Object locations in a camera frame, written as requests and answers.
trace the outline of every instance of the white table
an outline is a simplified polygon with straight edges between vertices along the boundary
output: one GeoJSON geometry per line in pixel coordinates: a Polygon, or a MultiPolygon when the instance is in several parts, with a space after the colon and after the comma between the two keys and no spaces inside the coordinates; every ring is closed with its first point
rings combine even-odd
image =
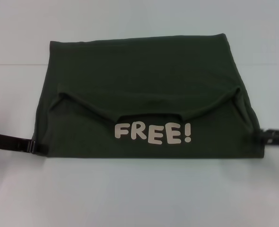
{"type": "MultiPolygon", "coordinates": [[[[49,41],[225,33],[264,128],[279,128],[279,0],[0,1],[0,133],[30,138],[49,41]]],[[[46,159],[0,150],[0,227],[279,227],[264,159],[46,159]]]]}

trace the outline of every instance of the dark green t-shirt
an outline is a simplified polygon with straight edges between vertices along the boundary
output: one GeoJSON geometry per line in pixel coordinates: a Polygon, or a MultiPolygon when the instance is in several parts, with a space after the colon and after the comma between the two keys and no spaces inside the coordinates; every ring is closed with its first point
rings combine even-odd
{"type": "Polygon", "coordinates": [[[224,34],[51,42],[34,139],[48,157],[263,157],[224,34]]]}

